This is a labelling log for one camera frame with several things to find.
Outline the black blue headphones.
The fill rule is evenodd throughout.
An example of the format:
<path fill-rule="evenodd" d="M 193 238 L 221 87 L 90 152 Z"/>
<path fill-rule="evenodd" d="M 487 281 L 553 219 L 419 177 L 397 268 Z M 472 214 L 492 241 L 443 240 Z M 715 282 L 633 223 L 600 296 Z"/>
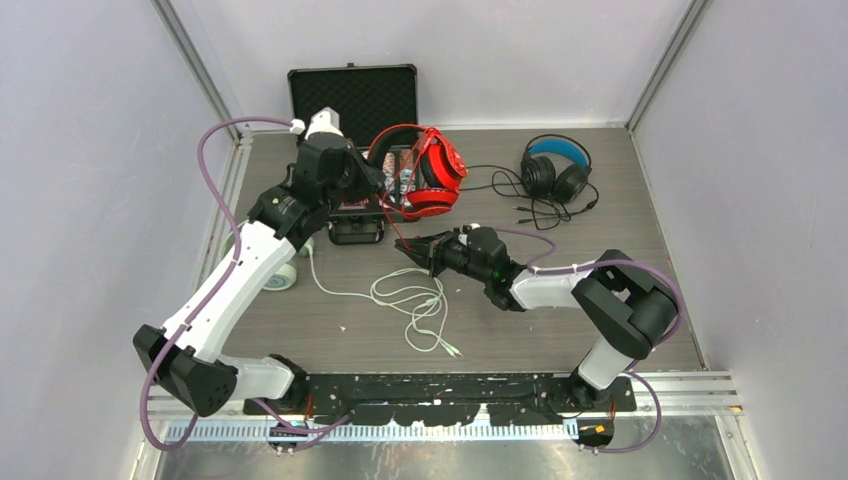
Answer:
<path fill-rule="evenodd" d="M 525 145 L 521 184 L 534 199 L 570 203 L 589 184 L 592 157 L 578 141 L 561 134 L 541 134 Z"/>

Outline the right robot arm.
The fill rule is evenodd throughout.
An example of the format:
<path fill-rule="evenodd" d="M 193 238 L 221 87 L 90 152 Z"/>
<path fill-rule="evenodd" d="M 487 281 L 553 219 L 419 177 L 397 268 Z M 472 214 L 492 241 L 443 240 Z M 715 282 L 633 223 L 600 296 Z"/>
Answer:
<path fill-rule="evenodd" d="M 451 270 L 480 282 L 502 311 L 582 310 L 600 338 L 565 384 L 577 408 L 598 409 L 618 376 L 673 336 L 687 315 L 680 288 L 667 275 L 620 250 L 608 249 L 585 263 L 540 267 L 537 257 L 525 263 L 512 259 L 502 232 L 470 224 L 397 239 L 394 246 L 433 278 Z"/>

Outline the red headphones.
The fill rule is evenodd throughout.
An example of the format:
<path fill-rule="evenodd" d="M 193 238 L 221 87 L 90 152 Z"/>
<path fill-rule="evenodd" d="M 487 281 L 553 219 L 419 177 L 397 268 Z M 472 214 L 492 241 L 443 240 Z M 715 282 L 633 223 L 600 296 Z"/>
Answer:
<path fill-rule="evenodd" d="M 415 154 L 417 180 L 423 184 L 408 195 L 410 206 L 403 206 L 399 196 L 392 196 L 386 186 L 376 193 L 376 198 L 385 211 L 397 213 L 406 220 L 445 214 L 459 198 L 467 169 L 457 148 L 439 129 L 410 123 L 389 126 L 372 140 L 368 161 L 381 168 L 385 155 L 392 147 L 402 144 L 400 137 L 409 134 L 414 136 L 409 148 Z"/>

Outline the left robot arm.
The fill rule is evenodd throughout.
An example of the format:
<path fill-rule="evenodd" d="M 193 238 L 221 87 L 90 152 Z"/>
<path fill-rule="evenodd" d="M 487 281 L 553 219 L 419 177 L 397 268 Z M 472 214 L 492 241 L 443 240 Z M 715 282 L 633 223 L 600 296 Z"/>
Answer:
<path fill-rule="evenodd" d="M 323 229 L 343 203 L 374 194 L 380 169 L 337 132 L 312 133 L 297 150 L 288 182 L 269 188 L 248 210 L 224 259 L 179 312 L 160 327 L 141 326 L 132 343 L 156 384 L 199 417 L 230 400 L 268 399 L 298 412 L 307 398 L 293 366 L 274 356 L 223 354 L 223 346 L 263 285 Z"/>

